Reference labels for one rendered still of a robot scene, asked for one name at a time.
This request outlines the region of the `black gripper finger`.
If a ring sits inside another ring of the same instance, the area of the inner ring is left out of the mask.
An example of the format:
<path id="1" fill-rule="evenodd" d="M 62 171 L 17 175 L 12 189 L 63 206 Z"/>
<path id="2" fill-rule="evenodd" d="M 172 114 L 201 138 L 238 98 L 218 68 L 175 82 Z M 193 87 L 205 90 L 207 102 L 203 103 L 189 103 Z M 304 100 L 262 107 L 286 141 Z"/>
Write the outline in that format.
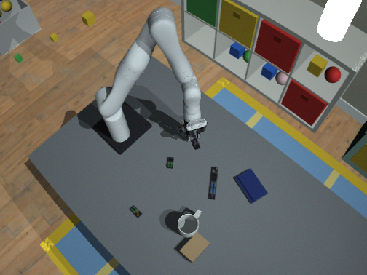
<path id="1" fill-rule="evenodd" d="M 205 131 L 206 126 L 197 129 L 197 138 L 200 138 L 200 133 Z"/>
<path id="2" fill-rule="evenodd" d="M 192 130 L 184 132 L 184 127 L 185 126 L 179 127 L 179 132 L 183 135 L 184 138 L 186 137 L 188 141 L 191 141 L 190 134 L 192 133 Z"/>

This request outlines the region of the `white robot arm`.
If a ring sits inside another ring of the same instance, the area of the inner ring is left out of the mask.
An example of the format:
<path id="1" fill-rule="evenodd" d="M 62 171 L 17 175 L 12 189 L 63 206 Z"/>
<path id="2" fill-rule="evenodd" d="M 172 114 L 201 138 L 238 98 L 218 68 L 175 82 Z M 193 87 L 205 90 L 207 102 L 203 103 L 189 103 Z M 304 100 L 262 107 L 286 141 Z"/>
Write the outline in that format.
<path id="1" fill-rule="evenodd" d="M 113 87 L 102 87 L 95 95 L 98 110 L 116 142 L 124 142 L 130 136 L 122 104 L 146 70 L 156 44 L 167 58 L 176 79 L 188 82 L 180 83 L 184 98 L 183 117 L 188 122 L 186 130 L 207 125 L 207 121 L 201 119 L 200 86 L 179 44 L 175 16 L 167 7 L 160 7 L 149 15 L 137 39 L 119 63 Z"/>

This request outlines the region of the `tan rectangular block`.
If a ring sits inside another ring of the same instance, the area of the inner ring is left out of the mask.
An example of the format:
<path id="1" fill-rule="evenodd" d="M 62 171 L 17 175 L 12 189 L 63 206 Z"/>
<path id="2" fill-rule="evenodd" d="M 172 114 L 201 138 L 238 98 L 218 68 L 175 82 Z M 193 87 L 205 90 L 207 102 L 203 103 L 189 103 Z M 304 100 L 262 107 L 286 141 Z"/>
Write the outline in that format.
<path id="1" fill-rule="evenodd" d="M 180 252 L 194 262 L 210 243 L 198 232 L 180 249 Z M 196 259 L 195 259 L 196 258 Z"/>

